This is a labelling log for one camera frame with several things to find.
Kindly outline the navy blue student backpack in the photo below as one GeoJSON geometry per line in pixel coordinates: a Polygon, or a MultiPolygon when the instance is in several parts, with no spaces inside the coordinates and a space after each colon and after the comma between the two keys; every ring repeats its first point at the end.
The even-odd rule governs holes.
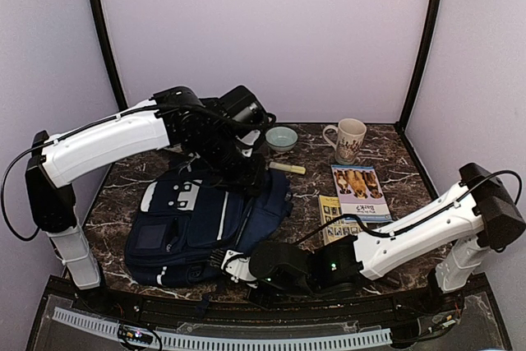
{"type": "Polygon", "coordinates": [[[250,255],[291,214],[290,181],[278,170],[264,175],[250,197],[215,186],[201,159],[175,155],[166,172],[145,190],[124,249],[139,284],[190,287],[221,275],[210,265],[213,250],[250,255]]]}

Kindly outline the yellow paperback book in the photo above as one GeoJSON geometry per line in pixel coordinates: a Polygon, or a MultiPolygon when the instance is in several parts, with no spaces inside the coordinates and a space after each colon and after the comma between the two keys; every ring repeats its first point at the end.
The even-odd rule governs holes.
{"type": "MultiPolygon", "coordinates": [[[[321,213],[321,224],[327,224],[342,215],[337,197],[319,196],[318,202],[321,213]]],[[[361,228],[354,219],[339,219],[325,227],[321,233],[323,242],[327,245],[350,234],[358,235],[361,231],[361,228]]]]}

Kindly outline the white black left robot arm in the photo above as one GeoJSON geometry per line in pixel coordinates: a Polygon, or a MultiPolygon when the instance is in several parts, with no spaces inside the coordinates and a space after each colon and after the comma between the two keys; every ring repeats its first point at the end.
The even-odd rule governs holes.
{"type": "Polygon", "coordinates": [[[85,303],[99,315],[116,307],[75,212],[72,183],[126,157],[179,145],[210,166],[213,186],[256,194],[265,161],[257,149],[276,116],[245,86],[199,99],[188,87],[154,94],[136,106],[70,132],[38,133],[25,151],[33,221],[57,248],[85,303]]]}

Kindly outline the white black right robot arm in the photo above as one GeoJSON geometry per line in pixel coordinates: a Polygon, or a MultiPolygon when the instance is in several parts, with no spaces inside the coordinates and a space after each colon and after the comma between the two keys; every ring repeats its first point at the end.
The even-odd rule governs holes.
{"type": "Polygon", "coordinates": [[[297,242],[257,244],[251,254],[216,249],[210,264],[250,290],[248,300],[268,309],[281,297],[345,298],[397,267],[452,242],[449,255],[429,273],[419,296],[425,312],[436,313],[461,290],[489,251],[501,252],[525,232],[517,201],[501,171],[468,163],[460,180],[423,208],[378,229],[354,215],[361,232],[314,252],[297,242]]]}

